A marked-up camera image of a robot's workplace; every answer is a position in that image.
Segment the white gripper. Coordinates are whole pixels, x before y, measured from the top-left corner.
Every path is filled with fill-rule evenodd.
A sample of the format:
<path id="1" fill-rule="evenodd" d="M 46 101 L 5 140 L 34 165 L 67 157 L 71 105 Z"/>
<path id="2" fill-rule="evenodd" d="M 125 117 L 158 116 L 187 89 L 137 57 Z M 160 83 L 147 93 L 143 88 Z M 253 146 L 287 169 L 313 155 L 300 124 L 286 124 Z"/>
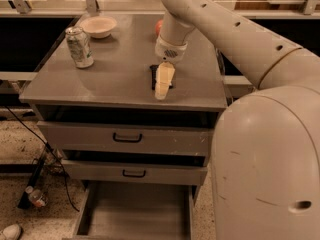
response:
<path id="1" fill-rule="evenodd" d="M 187 49 L 187 44 L 173 45 L 161 36 L 157 37 L 155 54 L 162 62 L 156 71 L 155 98 L 164 100 L 169 91 L 169 86 L 175 73 L 173 64 L 180 62 Z"/>

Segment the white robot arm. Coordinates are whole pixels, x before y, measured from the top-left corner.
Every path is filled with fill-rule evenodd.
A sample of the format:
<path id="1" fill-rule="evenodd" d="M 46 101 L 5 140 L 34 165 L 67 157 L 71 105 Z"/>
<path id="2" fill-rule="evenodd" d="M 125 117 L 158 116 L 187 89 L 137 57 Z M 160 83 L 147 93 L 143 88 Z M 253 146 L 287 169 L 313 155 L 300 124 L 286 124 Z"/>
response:
<path id="1" fill-rule="evenodd" d="M 320 61 L 212 0 L 161 0 L 156 52 L 199 30 L 252 83 L 214 129 L 217 240 L 320 240 Z"/>

